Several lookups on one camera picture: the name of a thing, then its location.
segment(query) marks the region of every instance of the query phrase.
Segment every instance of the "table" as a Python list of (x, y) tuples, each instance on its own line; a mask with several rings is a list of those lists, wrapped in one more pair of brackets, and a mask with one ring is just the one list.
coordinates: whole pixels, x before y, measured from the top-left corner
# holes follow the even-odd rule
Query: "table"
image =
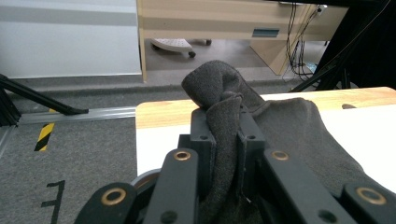
[[(262, 95), (264, 100), (303, 97), (319, 109), (326, 128), (357, 160), (367, 175), (396, 192), (396, 91), (367, 88)], [(357, 108), (343, 109), (343, 105)], [(136, 156), (138, 175), (161, 168), (166, 153), (177, 148), (178, 136), (190, 133), (191, 100), (143, 103), (136, 108)]]
[[(286, 39), (291, 5), (262, 0), (137, 0), (143, 80), (147, 80), (146, 38), (251, 39), (251, 47), (278, 75), (287, 68)], [(290, 41), (316, 5), (297, 6)], [(305, 40), (331, 40), (347, 13), (346, 7), (328, 7), (304, 32)], [(275, 37), (254, 37), (255, 28), (278, 29)]]

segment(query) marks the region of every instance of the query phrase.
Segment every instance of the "dark gray fabric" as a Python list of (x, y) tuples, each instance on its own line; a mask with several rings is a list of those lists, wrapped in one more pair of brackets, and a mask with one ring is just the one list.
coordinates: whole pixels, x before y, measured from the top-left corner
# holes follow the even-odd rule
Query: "dark gray fabric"
[(236, 131), (245, 105), (266, 138), (266, 148), (297, 156), (339, 197), (346, 182), (376, 184), (326, 130), (316, 105), (301, 98), (265, 102), (227, 63), (213, 61), (186, 76), (182, 87), (201, 108), (217, 145), (214, 183), (200, 204), (201, 223), (260, 223), (258, 210), (234, 195)]

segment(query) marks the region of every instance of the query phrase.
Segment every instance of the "black metal bracket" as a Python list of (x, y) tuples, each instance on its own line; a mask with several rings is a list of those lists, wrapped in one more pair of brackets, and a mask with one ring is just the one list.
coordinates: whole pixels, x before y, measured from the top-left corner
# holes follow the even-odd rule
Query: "black metal bracket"
[(206, 112), (196, 109), (191, 113), (191, 134), (179, 137), (178, 148), (191, 148), (199, 156), (199, 195), (203, 199), (210, 191), (215, 163), (216, 140), (206, 122)]
[(170, 151), (143, 223), (198, 223), (197, 187), (198, 154), (187, 148)]
[(288, 221), (356, 223), (296, 157), (282, 150), (265, 150), (261, 172)]
[(341, 204), (358, 223), (395, 223), (396, 198), (374, 185), (350, 183), (344, 186)]
[(88, 109), (78, 109), (69, 105), (64, 105), (61, 102), (53, 100), (48, 96), (43, 95), (38, 91), (34, 91), (22, 84), (15, 82), (8, 77), (0, 74), (0, 89), (6, 89), (8, 91), (12, 91), (26, 99), (32, 100), (38, 104), (44, 105), (48, 108), (54, 109), (61, 114), (66, 116), (68, 115), (77, 115), (77, 114), (87, 114), (89, 112)]
[(248, 201), (251, 201), (257, 192), (256, 161), (264, 151), (265, 139), (256, 121), (242, 106), (239, 115), (239, 132), (237, 139), (238, 164), (236, 188)]

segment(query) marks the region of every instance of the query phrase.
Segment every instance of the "chair wheel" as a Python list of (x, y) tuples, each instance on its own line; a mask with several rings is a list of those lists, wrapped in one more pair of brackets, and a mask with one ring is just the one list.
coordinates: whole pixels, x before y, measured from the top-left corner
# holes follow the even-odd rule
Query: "chair wheel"
[(189, 52), (189, 55), (190, 55), (190, 58), (194, 58), (196, 54), (195, 54), (194, 51), (190, 51), (190, 52)]
[(151, 46), (152, 46), (155, 50), (159, 50), (159, 49), (160, 49), (159, 47), (157, 47), (157, 46), (154, 45), (154, 44), (151, 44)]

